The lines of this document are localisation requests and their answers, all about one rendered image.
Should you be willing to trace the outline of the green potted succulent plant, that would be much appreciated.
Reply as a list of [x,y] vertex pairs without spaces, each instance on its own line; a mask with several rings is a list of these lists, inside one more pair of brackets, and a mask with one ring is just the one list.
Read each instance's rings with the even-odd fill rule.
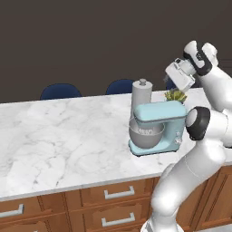
[[171,89],[164,93],[167,101],[178,101],[183,103],[187,99],[187,95],[178,90],[178,89]]

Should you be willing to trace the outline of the grey metal mixer bowl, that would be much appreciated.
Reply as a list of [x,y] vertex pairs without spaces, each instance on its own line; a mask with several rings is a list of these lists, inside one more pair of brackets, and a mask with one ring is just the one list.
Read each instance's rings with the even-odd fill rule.
[[163,123],[145,123],[139,125],[132,118],[129,123],[129,134],[132,142],[141,149],[150,149],[155,147],[161,140],[165,125]]

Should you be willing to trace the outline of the blue chair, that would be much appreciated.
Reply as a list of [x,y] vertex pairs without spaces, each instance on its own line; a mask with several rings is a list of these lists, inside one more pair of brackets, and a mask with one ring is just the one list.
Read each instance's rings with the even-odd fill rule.
[[175,83],[171,79],[167,80],[167,82],[166,82],[166,89],[167,90],[176,89],[176,85],[175,85]]
[[112,82],[106,91],[107,95],[110,94],[124,94],[124,93],[132,93],[132,84],[133,80],[130,79],[121,79]]
[[69,83],[56,83],[49,85],[42,91],[41,100],[54,100],[81,97],[80,91]]

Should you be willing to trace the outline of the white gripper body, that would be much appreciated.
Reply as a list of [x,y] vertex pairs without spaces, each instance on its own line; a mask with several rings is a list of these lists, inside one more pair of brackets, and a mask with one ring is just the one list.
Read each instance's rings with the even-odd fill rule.
[[187,92],[195,83],[196,71],[190,62],[173,62],[165,72],[181,92]]

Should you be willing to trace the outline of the light blue stand mixer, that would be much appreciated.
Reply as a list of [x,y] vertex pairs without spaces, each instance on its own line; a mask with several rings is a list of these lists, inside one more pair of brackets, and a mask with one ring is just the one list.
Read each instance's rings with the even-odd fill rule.
[[130,151],[138,157],[177,151],[182,142],[185,119],[188,112],[179,101],[159,101],[138,105],[133,117],[139,125],[163,123],[165,130],[160,142],[153,148],[141,149],[129,140]]

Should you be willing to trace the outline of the grey paper towel roll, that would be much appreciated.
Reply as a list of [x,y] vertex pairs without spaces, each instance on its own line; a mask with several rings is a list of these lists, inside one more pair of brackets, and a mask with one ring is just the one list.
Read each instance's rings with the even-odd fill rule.
[[139,79],[132,84],[130,116],[133,117],[133,111],[140,104],[150,103],[153,84],[146,79]]

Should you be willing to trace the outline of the brown wooden cupboard door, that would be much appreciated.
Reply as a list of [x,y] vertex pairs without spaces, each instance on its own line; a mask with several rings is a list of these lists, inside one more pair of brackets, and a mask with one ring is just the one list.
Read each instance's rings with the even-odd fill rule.
[[198,210],[200,200],[208,196],[217,175],[217,173],[214,174],[211,178],[196,187],[179,207],[176,220],[184,232],[192,231],[193,218]]
[[218,173],[197,230],[228,224],[232,224],[232,166],[225,166]]

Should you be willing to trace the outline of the brown wooden drawer front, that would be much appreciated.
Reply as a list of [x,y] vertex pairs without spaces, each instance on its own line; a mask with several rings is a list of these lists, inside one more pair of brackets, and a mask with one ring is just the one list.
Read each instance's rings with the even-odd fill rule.
[[61,193],[2,201],[0,202],[0,212],[18,209],[20,204],[24,204],[24,213],[19,217],[42,215],[46,212],[64,212],[63,195]]
[[0,223],[0,232],[70,232],[64,213]]
[[[139,198],[120,203],[101,205],[91,208],[83,208],[70,212],[72,231],[79,232],[80,224],[75,222],[77,216],[83,220],[84,232],[112,232],[121,229],[138,227],[147,220],[150,210],[150,199]],[[112,227],[102,227],[102,218],[107,221],[128,218],[133,212],[135,221]]]
[[[127,191],[129,186],[133,186],[135,190],[134,196],[105,199],[103,191],[105,189],[111,193]],[[83,188],[72,190],[65,193],[68,209],[75,210],[87,208],[92,206],[99,206],[103,204],[110,204],[112,202],[122,202],[128,199],[149,197],[153,187],[153,179],[140,179],[127,181],[117,184],[110,184],[105,186]]]

